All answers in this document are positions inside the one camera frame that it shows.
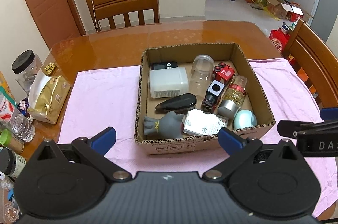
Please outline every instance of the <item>dining table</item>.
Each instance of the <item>dining table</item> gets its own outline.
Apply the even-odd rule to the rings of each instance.
[[[254,23],[184,21],[124,27],[67,39],[53,46],[43,66],[55,63],[57,68],[53,75],[63,75],[73,86],[80,71],[140,65],[146,48],[191,43],[237,43],[248,59],[282,57]],[[27,160],[44,139],[59,140],[70,93],[71,90],[56,124],[33,122],[35,136],[25,143],[21,154]],[[317,219],[330,218],[335,207],[334,203]]]

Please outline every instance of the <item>refrigerator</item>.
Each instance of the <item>refrigerator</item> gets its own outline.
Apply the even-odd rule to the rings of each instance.
[[[326,43],[338,16],[338,0],[315,0],[309,25]]]

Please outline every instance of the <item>gray cat figurine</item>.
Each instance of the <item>gray cat figurine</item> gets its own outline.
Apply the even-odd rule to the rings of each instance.
[[[144,131],[145,136],[153,133],[158,133],[161,139],[180,139],[183,138],[183,122],[184,114],[177,115],[173,111],[169,111],[161,119],[150,118],[144,116]]]

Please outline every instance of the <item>black lid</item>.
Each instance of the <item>black lid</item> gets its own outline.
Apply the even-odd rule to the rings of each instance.
[[[12,64],[12,70],[14,71],[15,74],[23,72],[33,62],[34,58],[35,58],[34,52],[31,49],[26,50],[15,59],[15,61]]]
[[[3,148],[0,151],[0,172],[4,174],[10,174],[14,165],[14,155],[12,151],[7,148]]]

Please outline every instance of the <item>blue gripper pad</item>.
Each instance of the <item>blue gripper pad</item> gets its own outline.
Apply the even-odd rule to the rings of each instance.
[[[227,128],[221,128],[218,132],[218,143],[230,156],[241,150],[247,141]]]
[[[116,142],[116,131],[109,126],[88,140],[89,146],[104,156]]]
[[[320,117],[324,121],[338,119],[338,107],[326,107],[320,110]]]

